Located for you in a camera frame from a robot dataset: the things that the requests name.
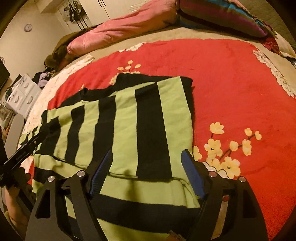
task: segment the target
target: white cabinet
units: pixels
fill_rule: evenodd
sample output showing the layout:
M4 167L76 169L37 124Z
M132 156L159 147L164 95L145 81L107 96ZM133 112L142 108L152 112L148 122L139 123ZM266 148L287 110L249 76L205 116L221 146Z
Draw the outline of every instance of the white cabinet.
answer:
M110 19L100 0L79 1L93 25L101 24Z
M21 114L26 120L40 93L41 89L25 74L13 88L6 106Z
M110 19L119 18L139 9L145 0L99 0L104 4L104 8Z

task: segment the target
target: striped pillow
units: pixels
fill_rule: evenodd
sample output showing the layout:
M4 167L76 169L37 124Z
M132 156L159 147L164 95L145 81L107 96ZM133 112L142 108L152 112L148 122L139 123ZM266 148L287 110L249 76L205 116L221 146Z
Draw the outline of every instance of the striped pillow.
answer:
M231 32L234 29L254 37L273 32L238 0L177 0L176 8L183 27Z

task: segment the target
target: lace trim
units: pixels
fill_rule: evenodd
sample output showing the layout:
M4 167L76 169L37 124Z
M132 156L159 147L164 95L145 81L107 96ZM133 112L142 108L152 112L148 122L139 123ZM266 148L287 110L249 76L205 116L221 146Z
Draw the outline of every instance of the lace trim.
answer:
M272 74L276 77L277 83L281 87L283 87L283 89L287 92L289 96L296 96L295 90L292 89L288 81L284 78L281 72L274 66L274 64L267 58L264 53L262 53L261 51L253 50L253 54L256 55L257 59L261 63L266 64L266 66L271 69Z

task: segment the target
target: television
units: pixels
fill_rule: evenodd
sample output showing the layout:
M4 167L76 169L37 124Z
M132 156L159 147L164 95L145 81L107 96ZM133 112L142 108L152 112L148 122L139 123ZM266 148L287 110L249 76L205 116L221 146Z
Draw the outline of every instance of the television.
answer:
M0 90L5 85L6 81L8 80L10 76L10 73L8 72L7 68L3 64L2 61L0 61Z

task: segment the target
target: floral pattern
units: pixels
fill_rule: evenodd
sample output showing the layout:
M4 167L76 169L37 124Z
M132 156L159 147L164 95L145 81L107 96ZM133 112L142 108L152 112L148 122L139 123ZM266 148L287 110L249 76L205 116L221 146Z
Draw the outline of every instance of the floral pattern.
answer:
M240 162L237 159L232 159L230 155L232 152L237 151L239 148L242 148L242 152L249 156L252 154L252 145L251 139L255 137L258 141L262 139L262 135L259 131L253 131L250 128L246 128L244 130L247 138L242 140L242 143L239 145L236 141L230 141L229 149L225 152L221 149L221 141L214 140L213 135L223 134L224 133L224 126L220 124L220 122L211 123L210 124L210 131L211 131L211 138L205 144L205 150L207 151L207 158L205 161L201 161L208 171L215 171L221 177L234 179L239 177L241 174L240 169ZM199 161L202 159L201 153L199 153L199 148L197 146L193 147L193 157L195 161Z
M205 150L207 151L207 156L214 159L217 156L222 156L223 151L220 149L221 142L219 140L209 139L207 144L205 144Z
M244 152L244 154L246 156L252 154L252 150L251 149L252 149L251 141L250 140L243 139L243 141L242 141L242 151Z
M271 69L272 74L276 77L277 83L287 92L289 96L291 97L296 96L295 90L291 87L291 85L284 78L281 72L273 65L273 63L267 58L265 54L263 54L259 50L258 51L254 50L253 54L256 55L257 59L261 63L266 64L266 66Z
M233 179L235 176L238 177L240 175L240 163L238 160L232 160L230 156L227 156L224 158L224 162L222 162L220 165L221 169L226 171L227 176L230 179Z
M229 148L231 151L236 151L239 148L239 144L236 141L231 141L229 143Z
M140 74L141 72L140 71L133 71L131 72L131 69L138 69L141 67L141 64L136 64L134 68L132 68L132 64L133 64L133 61L132 60L129 60L127 62L128 66L126 67L118 67L117 70L121 71L121 72L118 72L115 76L113 76L109 82L109 84L111 85L114 85L116 83L116 79L117 79L117 76L120 74L120 73L123 73L123 74Z
M138 43L137 45L131 46L130 48L127 48L127 49L120 49L120 50L118 50L118 52L119 52L119 53L122 53L123 51L136 51L136 50L138 50L143 44L146 44L146 42Z
M218 121L215 124L214 123L210 124L210 131L213 134L217 134L217 135L223 134L224 133L223 128L224 126L220 125L220 122Z
M195 161L198 161L202 158L202 155L200 154L200 150L197 146L193 147L193 158Z

